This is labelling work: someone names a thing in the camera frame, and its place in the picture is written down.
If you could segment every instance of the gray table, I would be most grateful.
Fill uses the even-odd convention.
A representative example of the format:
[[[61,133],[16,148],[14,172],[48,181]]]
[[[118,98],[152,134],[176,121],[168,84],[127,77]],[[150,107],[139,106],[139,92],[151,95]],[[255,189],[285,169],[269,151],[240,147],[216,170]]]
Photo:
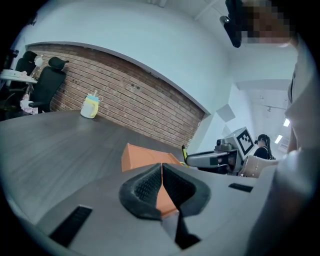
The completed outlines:
[[[0,122],[1,180],[28,219],[36,224],[53,206],[83,185],[121,172],[127,143],[172,153],[179,148],[79,111],[61,111]]]

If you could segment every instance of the person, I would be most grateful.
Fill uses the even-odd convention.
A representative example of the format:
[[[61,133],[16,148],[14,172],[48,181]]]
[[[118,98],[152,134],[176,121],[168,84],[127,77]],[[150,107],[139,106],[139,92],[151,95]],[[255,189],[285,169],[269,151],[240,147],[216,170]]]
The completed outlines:
[[[306,43],[295,30],[292,20],[285,17],[287,13],[281,12],[279,4],[279,0],[242,0],[241,11],[245,14],[243,22],[248,36],[257,43],[292,45],[297,51],[285,112],[291,126],[287,149],[290,153],[320,146],[320,79]]]
[[[269,136],[260,134],[254,143],[258,145],[258,149],[253,154],[255,157],[266,160],[275,160],[271,152]]]

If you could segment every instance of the black slot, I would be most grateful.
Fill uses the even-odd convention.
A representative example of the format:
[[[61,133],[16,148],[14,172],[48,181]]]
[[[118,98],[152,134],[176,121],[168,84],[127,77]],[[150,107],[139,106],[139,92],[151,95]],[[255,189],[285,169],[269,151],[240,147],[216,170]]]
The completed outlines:
[[[79,229],[91,214],[92,209],[78,206],[50,235],[50,238],[58,244],[68,247]]]
[[[242,185],[242,184],[238,184],[238,183],[232,183],[228,187],[235,189],[235,190],[241,190],[244,192],[248,192],[248,193],[250,193],[251,190],[254,188],[253,186],[247,186],[247,185]]]

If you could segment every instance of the chair armrest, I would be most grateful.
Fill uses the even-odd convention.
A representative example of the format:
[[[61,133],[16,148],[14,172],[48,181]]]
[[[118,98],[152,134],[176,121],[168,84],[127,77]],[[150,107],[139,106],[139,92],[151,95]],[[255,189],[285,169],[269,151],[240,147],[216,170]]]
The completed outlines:
[[[43,106],[43,105],[46,105],[46,103],[45,103],[45,102],[42,102],[42,101],[37,101],[37,102],[31,102],[31,103],[29,103],[28,105],[29,105],[29,107],[31,107],[31,108],[38,108],[38,107],[41,107],[41,106]]]
[[[26,90],[24,90],[24,89],[9,89],[10,93],[23,93],[25,91]]]

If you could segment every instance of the orange object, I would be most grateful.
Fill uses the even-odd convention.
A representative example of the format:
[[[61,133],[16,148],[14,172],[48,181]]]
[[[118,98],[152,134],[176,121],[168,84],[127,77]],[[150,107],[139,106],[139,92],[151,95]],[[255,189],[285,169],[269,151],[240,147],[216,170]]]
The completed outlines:
[[[123,172],[157,163],[182,165],[171,153],[155,151],[130,145],[129,143],[125,146],[121,158],[121,168]],[[178,211],[163,185],[161,185],[158,193],[156,208],[161,211],[163,218]]]

